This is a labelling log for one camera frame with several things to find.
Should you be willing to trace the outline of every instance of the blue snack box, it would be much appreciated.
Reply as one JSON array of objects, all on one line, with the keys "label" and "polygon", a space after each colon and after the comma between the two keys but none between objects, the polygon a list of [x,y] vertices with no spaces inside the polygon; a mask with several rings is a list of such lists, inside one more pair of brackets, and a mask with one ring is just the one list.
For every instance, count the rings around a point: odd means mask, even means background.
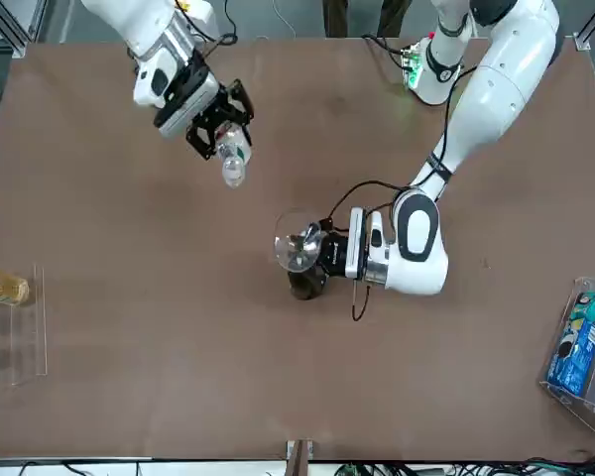
[{"label": "blue snack box", "polygon": [[548,368],[547,380],[581,397],[595,355],[595,326],[571,312]]}]

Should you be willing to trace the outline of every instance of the cable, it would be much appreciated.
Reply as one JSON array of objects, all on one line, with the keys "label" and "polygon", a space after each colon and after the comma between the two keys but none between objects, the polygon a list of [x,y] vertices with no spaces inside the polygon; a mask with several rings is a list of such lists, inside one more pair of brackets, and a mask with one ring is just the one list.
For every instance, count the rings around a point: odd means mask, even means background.
[{"label": "cable", "polygon": [[377,45],[379,48],[384,50],[388,54],[388,57],[390,57],[390,60],[399,69],[404,70],[404,71],[411,70],[409,67],[403,66],[399,61],[397,61],[397,59],[395,58],[395,55],[401,56],[402,50],[405,50],[405,49],[411,47],[412,45],[406,45],[406,46],[397,50],[395,48],[392,48],[390,45],[388,45],[388,41],[385,38],[378,38],[378,37],[371,35],[369,33],[362,35],[361,38],[363,38],[364,40],[370,40],[370,41],[374,42],[375,45]]},{"label": "cable", "polygon": [[274,7],[274,12],[276,12],[276,16],[283,21],[283,23],[285,25],[287,25],[289,27],[289,30],[291,30],[294,34],[294,39],[298,37],[298,34],[296,33],[296,29],[294,28],[294,26],[289,23],[287,21],[287,19],[285,17],[282,16],[282,14],[280,13],[280,11],[278,10],[278,6],[276,5],[276,0],[271,0],[271,4]]},{"label": "cable", "polygon": [[409,48],[411,46],[411,45],[407,45],[406,47],[399,48],[397,50],[397,49],[390,47],[390,45],[388,45],[388,42],[386,41],[385,38],[378,38],[374,35],[371,35],[370,33],[362,35],[361,38],[364,40],[371,40],[371,41],[375,42],[375,44],[382,50],[385,50],[389,53],[394,53],[395,55],[400,55],[401,50],[405,50],[406,48]]},{"label": "cable", "polygon": [[353,191],[355,191],[357,188],[360,188],[360,187],[366,186],[366,185],[380,185],[380,186],[383,186],[385,188],[389,188],[389,189],[396,190],[396,191],[400,191],[400,190],[402,190],[404,188],[404,187],[393,185],[391,183],[387,183],[386,181],[381,181],[381,180],[364,180],[364,181],[360,181],[359,183],[356,183],[353,186],[351,186],[350,189],[346,193],[344,193],[342,195],[342,197],[337,201],[337,203],[335,203],[335,205],[333,206],[333,208],[330,210],[330,213],[328,213],[327,218],[332,218],[333,213],[335,213],[335,210],[339,207],[339,205],[341,205],[344,202],[344,200],[346,198],[348,198],[348,196],[350,196],[350,194]]},{"label": "cable", "polygon": [[467,76],[468,74],[471,74],[472,72],[474,72],[477,67],[478,66],[476,65],[476,66],[470,67],[469,69],[464,71],[462,74],[460,74],[456,78],[456,80],[454,81],[452,86],[449,88],[449,93],[447,94],[447,104],[445,106],[445,120],[443,123],[443,147],[442,147],[442,150],[440,153],[440,157],[438,158],[438,163],[429,172],[429,174],[427,174],[421,181],[419,181],[417,183],[413,183],[414,186],[419,187],[419,186],[422,186],[424,183],[426,183],[436,173],[438,166],[440,166],[443,163],[443,158],[445,157],[445,151],[447,150],[447,126],[449,125],[449,107],[451,105],[452,95],[454,94],[454,91],[456,90],[456,84],[458,84],[458,81],[460,81],[463,77]]},{"label": "cable", "polygon": [[234,30],[232,33],[226,33],[224,35],[221,35],[220,38],[218,38],[218,39],[211,38],[209,35],[207,35],[205,32],[203,32],[200,28],[198,28],[196,26],[196,24],[191,20],[191,18],[189,18],[189,16],[187,15],[187,12],[185,12],[185,10],[183,9],[179,0],[175,0],[175,3],[177,4],[178,9],[182,13],[182,15],[185,17],[187,22],[198,32],[199,35],[201,35],[203,38],[205,38],[209,42],[217,43],[219,46],[231,47],[232,45],[235,45],[236,43],[238,43],[238,35],[237,35],[236,24],[231,19],[231,17],[229,16],[229,12],[227,11],[227,2],[228,1],[229,0],[225,0],[225,3],[224,3],[225,16],[227,17],[227,20],[229,21],[229,23],[231,23],[231,26],[233,27]]},{"label": "cable", "polygon": [[66,463],[65,461],[63,461],[61,463],[61,465],[64,468],[66,468],[68,471],[70,471],[71,473],[78,474],[79,476],[88,476],[88,473],[85,473],[83,471],[79,471],[78,469],[73,468],[72,466],[70,466],[70,464]]},{"label": "cable", "polygon": [[386,473],[384,473],[376,464],[370,464],[369,466],[372,466],[373,474],[375,474],[375,471],[377,471],[379,474],[381,474],[381,476],[386,476]]},{"label": "cable", "polygon": [[22,468],[20,468],[20,472],[18,473],[18,476],[23,476],[24,472],[27,470],[27,468],[29,466],[36,466],[38,463],[37,461],[27,461],[26,463],[24,463],[22,465]]},{"label": "cable", "polygon": [[390,205],[393,201],[387,201],[386,203],[382,203],[381,205],[377,205],[377,206],[373,206],[372,208],[369,208],[368,211],[366,212],[366,216],[370,216],[373,212],[377,211],[377,210],[381,210],[382,208],[386,208],[388,205]]},{"label": "cable", "polygon": [[[389,476],[418,476],[418,473],[400,461],[371,461],[370,463],[347,463],[338,468],[336,475],[370,475],[369,469],[379,470],[381,466]],[[452,476],[534,476],[541,471],[553,471],[563,476],[595,476],[595,455],[580,463],[559,463],[543,458],[531,458],[517,463],[479,461],[476,463],[454,463],[448,474]]]},{"label": "cable", "polygon": [[355,322],[359,322],[359,320],[364,316],[364,312],[366,312],[366,307],[368,306],[368,298],[370,297],[370,285],[366,285],[366,297],[364,298],[364,305],[361,308],[361,312],[359,315],[355,314],[355,293],[357,284],[355,283],[355,287],[353,287],[353,307],[352,307],[352,316]]},{"label": "cable", "polygon": [[227,35],[231,35],[234,38],[234,43],[235,44],[238,41],[238,27],[236,27],[236,22],[233,21],[233,19],[231,18],[231,15],[229,15],[229,11],[227,10],[227,3],[229,2],[229,0],[225,0],[224,3],[224,10],[225,10],[225,17],[227,17],[227,21],[229,23],[231,23],[231,27],[233,28],[233,32],[231,34],[227,34]]}]

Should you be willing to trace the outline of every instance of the robotic arm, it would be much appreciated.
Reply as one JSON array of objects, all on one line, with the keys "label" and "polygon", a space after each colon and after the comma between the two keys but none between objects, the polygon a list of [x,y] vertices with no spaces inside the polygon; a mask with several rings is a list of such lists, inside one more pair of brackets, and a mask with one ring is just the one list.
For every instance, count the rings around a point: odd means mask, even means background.
[{"label": "robotic arm", "polygon": [[[137,63],[134,101],[158,109],[165,137],[186,130],[206,160],[218,155],[223,177],[238,186],[251,157],[247,126],[253,105],[240,82],[220,84],[198,46],[219,39],[213,8],[204,0],[82,0],[114,28]],[[187,12],[178,6],[185,5]]]},{"label": "robotic arm", "polygon": [[[448,259],[436,201],[472,152],[505,134],[552,61],[559,20],[551,0],[432,3],[439,12],[434,37],[404,52],[405,83],[421,101],[440,104],[450,95],[471,37],[470,8],[478,24],[493,26],[492,45],[473,72],[445,135],[411,185],[402,187],[393,200],[394,242],[386,241],[381,213],[372,211],[368,216],[360,207],[351,210],[347,237],[334,231],[331,219],[325,219],[311,223],[315,232],[293,235],[293,243],[279,243],[277,238],[277,256],[290,271],[298,298],[317,296],[329,276],[365,281],[406,294],[440,292]],[[304,250],[313,245],[320,250],[316,266],[297,266],[307,263]]]}]

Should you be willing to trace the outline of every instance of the brown table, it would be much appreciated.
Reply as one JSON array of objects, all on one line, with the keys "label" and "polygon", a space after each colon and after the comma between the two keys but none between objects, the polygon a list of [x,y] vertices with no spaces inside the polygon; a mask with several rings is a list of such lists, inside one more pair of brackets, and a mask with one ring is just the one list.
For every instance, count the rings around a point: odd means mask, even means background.
[{"label": "brown table", "polygon": [[13,61],[0,266],[45,266],[49,375],[0,392],[0,456],[271,458],[299,437],[318,458],[594,451],[536,384],[573,279],[595,276],[589,57],[567,44],[514,127],[454,177],[443,293],[374,291],[358,323],[349,282],[290,295],[275,220],[293,206],[323,215],[362,179],[410,180],[443,109],[403,92],[360,40],[258,42],[211,65],[256,106],[235,191],[133,104],[121,45],[31,45]]}]

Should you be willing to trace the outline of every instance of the plastic water bottle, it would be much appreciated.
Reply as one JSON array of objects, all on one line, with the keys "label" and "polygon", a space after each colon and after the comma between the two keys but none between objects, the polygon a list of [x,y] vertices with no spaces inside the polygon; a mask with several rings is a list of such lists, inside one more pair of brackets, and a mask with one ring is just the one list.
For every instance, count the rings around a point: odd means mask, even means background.
[{"label": "plastic water bottle", "polygon": [[247,163],[251,158],[251,147],[242,128],[231,124],[216,141],[216,154],[222,162],[222,177],[231,188],[245,181]]}]

